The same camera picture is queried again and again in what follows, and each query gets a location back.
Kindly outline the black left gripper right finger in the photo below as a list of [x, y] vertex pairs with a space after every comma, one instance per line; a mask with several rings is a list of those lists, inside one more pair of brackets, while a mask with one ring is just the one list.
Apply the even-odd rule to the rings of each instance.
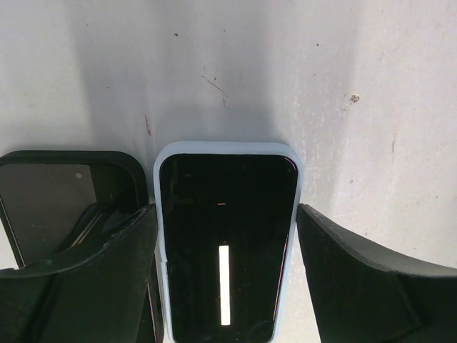
[[322, 342], [455, 342], [456, 269], [297, 210], [302, 260]]

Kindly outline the black phone light blue case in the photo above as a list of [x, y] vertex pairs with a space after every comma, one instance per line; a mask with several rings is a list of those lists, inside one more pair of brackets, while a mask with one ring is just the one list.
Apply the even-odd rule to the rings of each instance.
[[153, 180], [172, 342], [275, 340], [302, 169], [280, 143], [177, 141], [161, 150]]

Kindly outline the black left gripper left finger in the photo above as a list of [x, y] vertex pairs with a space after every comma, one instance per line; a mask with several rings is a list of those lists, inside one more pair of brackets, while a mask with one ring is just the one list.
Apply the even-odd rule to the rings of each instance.
[[135, 342], [156, 236], [148, 205], [72, 248], [1, 270], [1, 341]]

